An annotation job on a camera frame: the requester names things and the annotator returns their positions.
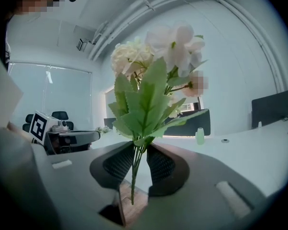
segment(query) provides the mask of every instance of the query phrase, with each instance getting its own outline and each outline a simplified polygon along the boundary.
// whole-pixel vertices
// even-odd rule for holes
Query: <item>white desk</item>
[[[94,142],[92,149],[128,141],[112,132]],[[195,138],[157,138],[154,143],[166,143],[214,157],[256,185],[266,196],[282,188],[288,180],[288,121],[213,138],[197,145]],[[131,181],[131,173],[126,176]],[[144,191],[152,185],[146,153],[142,156],[136,186]]]

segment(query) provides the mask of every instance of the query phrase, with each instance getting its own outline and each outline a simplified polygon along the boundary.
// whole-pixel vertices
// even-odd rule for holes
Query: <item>green bottle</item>
[[[203,145],[205,143],[205,133],[203,131],[203,128],[198,128],[195,138],[198,145]]]

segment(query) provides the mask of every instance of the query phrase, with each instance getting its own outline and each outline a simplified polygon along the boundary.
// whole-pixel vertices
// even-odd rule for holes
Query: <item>office chair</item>
[[[32,119],[33,119],[33,114],[28,114],[27,116],[26,116],[26,124],[23,124],[23,130],[25,131],[25,132],[27,132],[27,133],[29,133],[29,129],[30,129],[30,124],[31,124],[31,121],[32,121]]]
[[[68,115],[64,111],[53,112],[52,117],[59,119],[59,120],[68,120]],[[66,125],[69,130],[74,130],[74,123],[71,121],[67,121]]]

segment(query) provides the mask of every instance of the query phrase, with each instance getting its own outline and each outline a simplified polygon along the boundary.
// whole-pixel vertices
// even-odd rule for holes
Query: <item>gray partition panel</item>
[[[198,111],[184,112],[179,115],[180,117],[186,117]],[[165,123],[171,121],[172,118],[168,118]],[[202,115],[189,119],[185,125],[170,127],[166,130],[164,135],[166,136],[195,136],[198,128],[203,128],[205,135],[211,134],[210,124],[210,111],[208,110]]]
[[[116,120],[116,118],[104,118],[104,125],[108,126],[110,129],[113,129],[113,122]]]
[[[288,91],[252,101],[252,128],[269,125],[288,116]]]

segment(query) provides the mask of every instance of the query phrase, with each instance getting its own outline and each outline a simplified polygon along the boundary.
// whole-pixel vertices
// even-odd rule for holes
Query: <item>white pipe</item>
[[[249,31],[254,35],[256,40],[259,42],[264,54],[266,55],[267,61],[271,67],[274,81],[276,85],[277,92],[282,92],[285,90],[285,86],[283,83],[283,80],[281,78],[281,74],[279,71],[279,67],[277,67],[276,59],[274,58],[273,53],[269,49],[265,39],[262,37],[260,32],[254,27],[254,25],[243,15],[241,14],[234,6],[230,5],[224,0],[217,0],[220,4],[225,6],[227,9],[229,9],[232,13],[234,13],[249,29]]]
[[[132,13],[137,7],[143,4],[142,0],[137,0],[132,3],[120,16],[118,16],[112,23],[111,26],[102,34],[96,45],[93,47],[89,54],[89,59],[92,59],[93,55],[98,51],[99,47],[104,43],[109,35],[115,30],[115,28],[126,18],[130,13]]]
[[[167,0],[167,1],[165,1],[165,2],[162,2],[162,3],[158,4],[158,5],[154,5],[154,7],[155,7],[155,8],[159,8],[159,7],[161,7],[161,6],[164,6],[164,5],[166,5],[166,4],[169,4],[169,3],[175,2],[175,1],[179,1],[179,0]],[[123,25],[123,27],[119,28],[119,29],[118,29],[119,31],[116,31],[116,32],[115,32],[115,35],[113,35],[113,34],[114,34],[114,33],[113,33],[113,34],[111,35],[111,38],[109,38],[108,41],[105,42],[105,43],[102,45],[102,47],[99,49],[99,51],[96,53],[95,57],[93,58],[93,61],[95,61],[95,60],[99,57],[99,55],[102,53],[102,51],[105,49],[105,47],[106,47],[107,45],[109,45],[124,29],[126,29],[130,24],[132,24],[133,22],[135,22],[138,18],[146,15],[146,14],[149,13],[150,11],[151,11],[151,10],[148,9],[148,8],[143,8],[143,9],[141,10],[141,13],[139,13],[139,14],[137,14],[137,15],[134,15],[133,18],[129,18],[129,20],[127,20],[128,23],[126,23],[125,25]]]
[[[248,24],[252,26],[252,29],[249,28],[249,30],[252,32],[252,34],[255,36],[260,46],[262,47],[266,58],[271,66],[275,82],[277,81],[279,83],[279,88],[277,91],[282,92],[288,90],[288,75],[285,71],[281,71],[281,69],[285,68],[285,64],[283,62],[281,54],[271,40],[269,34],[260,25],[260,23],[240,4],[236,3],[233,0],[222,1],[226,2],[230,6],[233,6],[246,20],[248,20]]]
[[[131,16],[133,16],[134,14],[139,13],[138,10],[135,11],[135,9],[137,9],[139,6],[143,6],[143,1],[142,0],[137,0],[136,2],[134,2],[133,4],[131,4],[126,10],[125,12],[120,15],[119,17],[117,17],[115,19],[115,21],[113,23],[111,23],[111,26],[103,33],[103,35],[100,37],[100,39],[98,40],[98,42],[96,43],[96,45],[93,47],[92,51],[89,54],[89,59],[92,59],[92,57],[99,55],[98,52],[100,51],[100,48],[104,47],[104,44],[108,44],[108,42],[106,42],[109,38],[110,35],[115,34],[113,33],[114,31],[119,31],[120,27],[119,24],[121,24],[121,27],[124,27],[125,25],[122,25],[125,21],[127,21],[125,24],[128,24],[128,18],[130,18]]]
[[[154,8],[156,7],[159,7],[158,4],[159,3],[162,3],[164,2],[165,0],[155,0],[153,2],[150,2]],[[89,55],[89,59],[92,59],[93,58],[93,61],[97,59],[97,57],[100,55],[100,53],[104,50],[104,48],[114,40],[114,38],[124,29],[126,28],[129,23],[130,23],[130,20],[131,19],[134,19],[136,17],[140,17],[146,10],[149,10],[149,8],[147,8],[146,6],[145,7],[142,7],[138,10],[136,10],[134,13],[129,13],[129,16],[123,21],[121,22],[120,24],[120,27],[116,26],[116,30],[114,30],[114,24],[115,23],[112,23],[111,24],[111,27],[107,29],[107,31],[102,35],[102,37],[99,39],[99,41],[96,43],[96,45],[93,47],[90,55]]]

